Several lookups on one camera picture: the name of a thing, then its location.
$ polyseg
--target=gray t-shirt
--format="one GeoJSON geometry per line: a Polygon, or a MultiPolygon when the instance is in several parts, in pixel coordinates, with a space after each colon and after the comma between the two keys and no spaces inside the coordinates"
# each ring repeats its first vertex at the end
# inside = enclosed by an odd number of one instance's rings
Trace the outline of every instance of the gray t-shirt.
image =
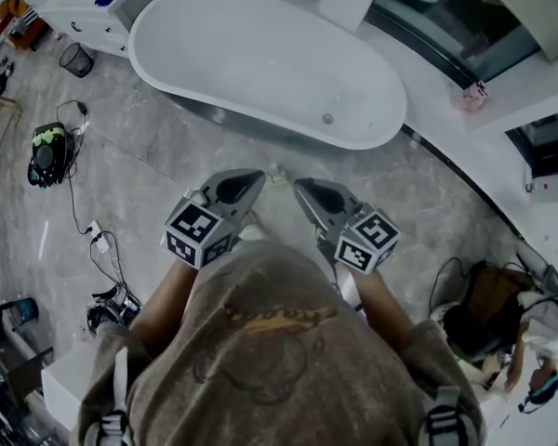
{"type": "Polygon", "coordinates": [[[437,326],[415,327],[397,355],[304,256],[252,243],[199,272],[178,334],[151,359],[127,329],[99,329],[91,388],[73,442],[113,407],[115,354],[128,347],[128,421],[136,445],[412,444],[421,387],[466,378],[437,326]]]}

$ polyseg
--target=hand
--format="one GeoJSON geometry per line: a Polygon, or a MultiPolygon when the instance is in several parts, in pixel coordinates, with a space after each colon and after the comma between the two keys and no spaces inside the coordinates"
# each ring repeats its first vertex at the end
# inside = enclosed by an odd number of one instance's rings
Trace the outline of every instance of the hand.
{"type": "Polygon", "coordinates": [[[519,361],[512,361],[511,365],[509,365],[509,371],[506,373],[506,383],[504,384],[504,389],[506,389],[507,393],[511,393],[517,383],[519,383],[522,370],[523,366],[519,361]]]}

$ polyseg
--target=headphones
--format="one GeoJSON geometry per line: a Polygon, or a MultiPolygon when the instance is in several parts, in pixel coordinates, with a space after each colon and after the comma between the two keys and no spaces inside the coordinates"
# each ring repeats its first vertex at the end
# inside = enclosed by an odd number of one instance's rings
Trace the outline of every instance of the headphones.
{"type": "Polygon", "coordinates": [[[533,410],[526,411],[525,407],[527,406],[528,403],[533,403],[533,400],[536,400],[539,395],[541,395],[542,393],[544,393],[545,391],[548,391],[550,388],[553,388],[553,387],[556,388],[555,391],[554,391],[554,394],[555,394],[555,392],[558,391],[558,374],[556,374],[550,380],[548,380],[543,387],[537,389],[536,391],[529,392],[529,394],[525,397],[525,401],[523,401],[523,403],[521,403],[519,405],[519,412],[524,413],[524,414],[531,414],[531,413],[534,413],[537,410],[539,410],[539,408],[541,408],[543,405],[545,405],[547,403],[547,401],[546,401],[546,403],[538,405],[538,407],[534,408],[533,410]]]}

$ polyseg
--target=power adapter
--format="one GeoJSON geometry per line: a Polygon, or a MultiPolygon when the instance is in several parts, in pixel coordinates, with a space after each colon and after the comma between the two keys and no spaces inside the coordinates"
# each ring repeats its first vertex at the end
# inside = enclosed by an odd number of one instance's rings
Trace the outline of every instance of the power adapter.
{"type": "Polygon", "coordinates": [[[78,108],[78,111],[81,114],[87,115],[88,111],[86,110],[86,105],[85,104],[83,104],[82,102],[77,102],[76,107],[78,108]]]}
{"type": "Polygon", "coordinates": [[[112,249],[112,245],[103,234],[103,230],[97,220],[93,220],[91,222],[86,229],[86,232],[91,238],[90,242],[96,244],[102,254],[107,253],[110,249],[112,249]]]}

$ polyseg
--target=pink object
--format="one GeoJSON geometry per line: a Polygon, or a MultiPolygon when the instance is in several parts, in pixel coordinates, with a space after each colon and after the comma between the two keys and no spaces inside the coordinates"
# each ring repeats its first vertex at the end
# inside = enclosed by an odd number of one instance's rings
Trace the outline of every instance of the pink object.
{"type": "Polygon", "coordinates": [[[458,109],[463,111],[477,111],[480,109],[485,100],[489,98],[489,94],[485,90],[482,81],[472,84],[467,89],[463,89],[463,98],[455,104],[458,109]]]}

